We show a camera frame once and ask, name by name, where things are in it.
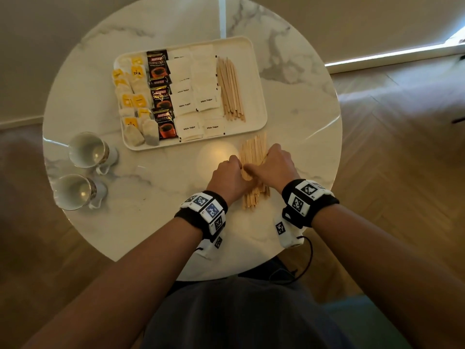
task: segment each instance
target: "pile of wooden sticks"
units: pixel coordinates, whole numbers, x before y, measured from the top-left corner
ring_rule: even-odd
[[[266,132],[259,134],[250,140],[244,142],[240,148],[240,160],[243,164],[252,163],[260,165],[265,161],[268,149],[266,149]],[[252,177],[248,175],[244,169],[242,169],[242,177],[245,180],[252,180]],[[244,195],[242,200],[242,208],[255,207],[258,203],[259,196],[264,193],[266,197],[270,196],[270,187],[260,183],[257,187],[254,187],[250,193]]]
[[[221,99],[226,119],[246,121],[239,82],[237,81],[236,66],[229,58],[218,57],[216,72],[218,74],[218,83],[221,86]]]

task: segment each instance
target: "cord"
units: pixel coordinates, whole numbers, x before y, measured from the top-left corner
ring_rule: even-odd
[[[291,281],[288,281],[287,283],[280,283],[281,285],[289,285],[289,284],[294,283],[295,281],[298,281],[300,279],[300,277],[302,277],[305,274],[305,272],[310,268],[311,260],[313,259],[313,245],[311,244],[310,239],[307,238],[306,236],[302,235],[302,236],[297,237],[297,239],[302,239],[302,238],[307,240],[308,243],[310,244],[310,260],[308,261],[307,267],[305,267],[304,271],[302,273],[300,273],[300,275],[298,277],[295,277],[294,279],[292,279]]]

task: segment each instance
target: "white baseboard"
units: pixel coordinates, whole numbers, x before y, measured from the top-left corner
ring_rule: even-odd
[[[393,52],[391,54],[340,61],[332,64],[326,64],[325,66],[329,73],[333,74],[459,54],[465,54],[465,44],[454,46],[445,46],[444,44],[440,44],[438,46],[427,46],[411,49],[400,54]]]
[[[18,119],[18,120],[0,121],[0,130],[12,128],[12,127],[41,124],[43,121],[44,121],[44,117],[42,115],[31,116],[28,118]]]

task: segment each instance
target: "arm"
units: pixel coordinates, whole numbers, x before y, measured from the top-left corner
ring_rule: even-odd
[[[244,169],[282,193],[299,174],[273,145],[266,162]],[[311,225],[363,291],[413,346],[465,342],[465,285],[444,268],[343,206],[320,210]]]
[[[207,189],[230,206],[255,184],[231,156]],[[202,240],[200,229],[174,218],[93,281],[24,348],[129,348],[162,303]]]

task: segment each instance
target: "hand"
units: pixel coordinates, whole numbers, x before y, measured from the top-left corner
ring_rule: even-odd
[[[300,179],[291,154],[281,150],[281,145],[278,143],[271,146],[266,161],[262,165],[245,164],[244,170],[265,185],[273,187],[280,194],[289,182]]]
[[[225,160],[218,165],[206,189],[223,197],[228,206],[232,205],[245,193],[257,186],[258,183],[257,179],[244,180],[241,169],[242,164],[239,158],[235,155],[230,156],[229,160]]]

